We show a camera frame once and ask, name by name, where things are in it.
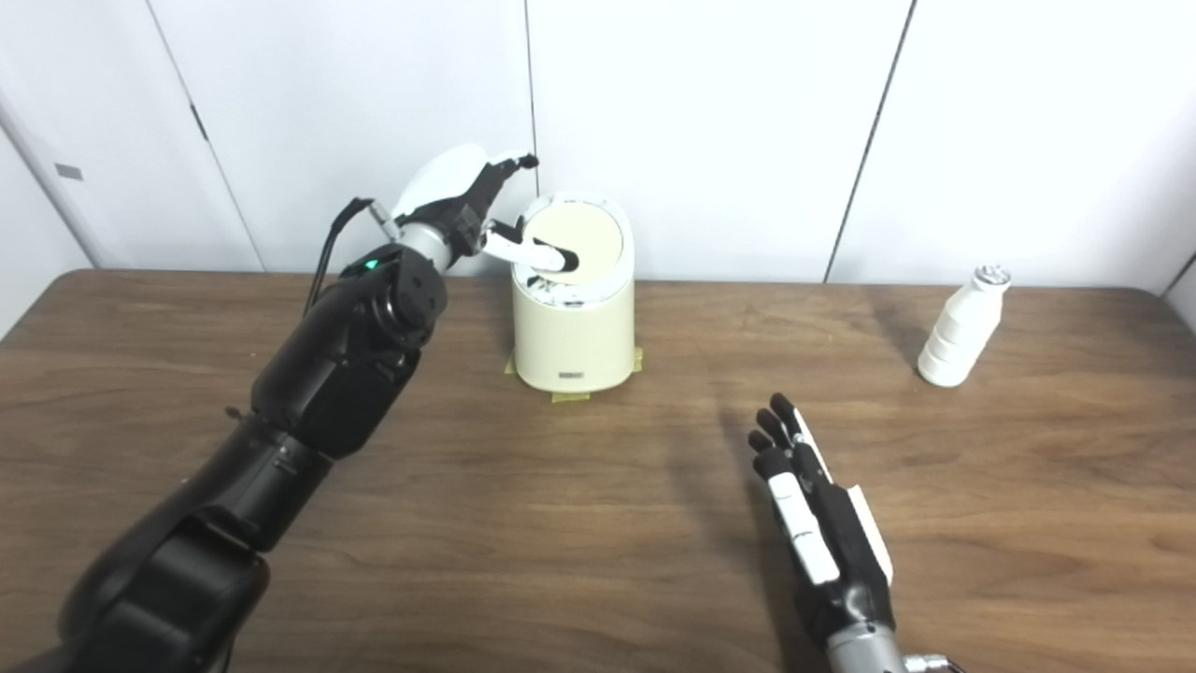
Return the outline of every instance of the yellow tape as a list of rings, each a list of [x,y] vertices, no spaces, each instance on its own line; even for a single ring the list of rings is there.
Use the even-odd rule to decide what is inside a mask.
[[[553,404],[581,403],[590,399],[590,393],[553,393]]]

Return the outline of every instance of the black cable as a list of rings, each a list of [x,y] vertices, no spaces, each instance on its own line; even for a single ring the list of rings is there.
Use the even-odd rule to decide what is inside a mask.
[[[341,213],[336,215],[332,220],[332,226],[328,232],[328,238],[324,239],[324,247],[319,251],[319,262],[316,264],[316,274],[311,279],[311,289],[307,292],[307,302],[303,306],[304,314],[311,310],[311,306],[316,305],[316,299],[319,298],[319,288],[324,283],[324,275],[328,273],[328,262],[332,257],[332,246],[336,245],[336,237],[341,234],[344,226],[349,224],[349,220],[356,216],[358,213],[370,207],[373,203],[373,198],[360,198],[354,197],[341,209]]]

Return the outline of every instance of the robot finger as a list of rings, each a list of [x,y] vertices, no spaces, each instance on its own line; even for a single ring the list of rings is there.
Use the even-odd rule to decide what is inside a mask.
[[[751,461],[751,466],[756,470],[756,475],[759,475],[764,482],[777,475],[793,473],[789,459],[785,457],[783,451],[776,447],[770,447],[756,454],[756,459]]]
[[[764,435],[759,430],[752,430],[751,434],[748,435],[748,443],[751,448],[756,449],[756,453],[763,452],[764,449],[771,449],[776,446],[773,443],[773,440],[768,438],[768,435]]]
[[[776,442],[779,447],[789,446],[789,435],[785,432],[785,426],[777,421],[776,416],[767,409],[762,409],[756,412],[756,424],[759,426],[761,430],[768,433],[768,435]]]
[[[785,429],[788,432],[787,435],[791,441],[794,435],[806,434],[806,430],[801,428],[800,423],[798,423],[798,415],[795,412],[797,408],[789,402],[788,398],[781,393],[773,393],[773,397],[768,400],[768,406],[771,408],[776,418],[780,418],[781,423],[785,424]]]

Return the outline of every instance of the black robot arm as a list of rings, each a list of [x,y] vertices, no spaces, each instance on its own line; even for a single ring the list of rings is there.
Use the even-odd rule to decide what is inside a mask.
[[[266,592],[261,555],[415,374],[447,305],[437,261],[477,252],[466,230],[482,225],[502,179],[530,165],[533,157],[484,164],[462,194],[398,225],[432,234],[373,250],[321,292],[228,440],[92,563],[60,614],[61,644],[13,673],[209,671]]]

